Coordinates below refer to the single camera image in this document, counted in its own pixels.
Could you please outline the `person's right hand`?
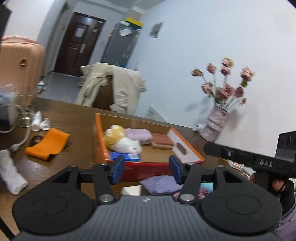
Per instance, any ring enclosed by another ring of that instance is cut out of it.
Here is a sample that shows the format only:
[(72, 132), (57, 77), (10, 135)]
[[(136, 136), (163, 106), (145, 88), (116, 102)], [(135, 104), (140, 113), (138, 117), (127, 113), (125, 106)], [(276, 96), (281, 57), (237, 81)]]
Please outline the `person's right hand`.
[(282, 180), (272, 180), (272, 182), (267, 185), (267, 188), (263, 187), (258, 179), (260, 179), (261, 181), (265, 179), (265, 174), (264, 173), (253, 173), (250, 176), (250, 181), (257, 184), (258, 186), (262, 187), (263, 189), (266, 189), (268, 192), (270, 192), (271, 194), (273, 194), (274, 196), (278, 196), (280, 194), (280, 192), (282, 192), (285, 189), (285, 182)]

